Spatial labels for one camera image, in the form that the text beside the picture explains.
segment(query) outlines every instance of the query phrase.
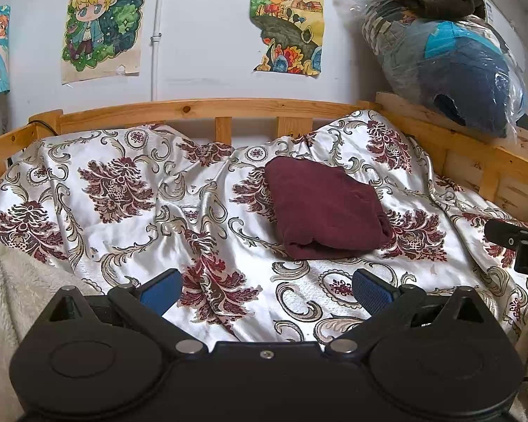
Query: clear plastic bag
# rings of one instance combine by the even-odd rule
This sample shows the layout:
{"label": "clear plastic bag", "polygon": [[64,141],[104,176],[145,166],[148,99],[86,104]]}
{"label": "clear plastic bag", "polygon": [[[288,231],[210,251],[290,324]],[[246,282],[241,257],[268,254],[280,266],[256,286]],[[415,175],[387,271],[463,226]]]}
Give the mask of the clear plastic bag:
{"label": "clear plastic bag", "polygon": [[501,36],[474,15],[421,19],[397,0],[335,0],[345,24],[361,30],[393,90],[459,125],[516,135],[527,92]]}

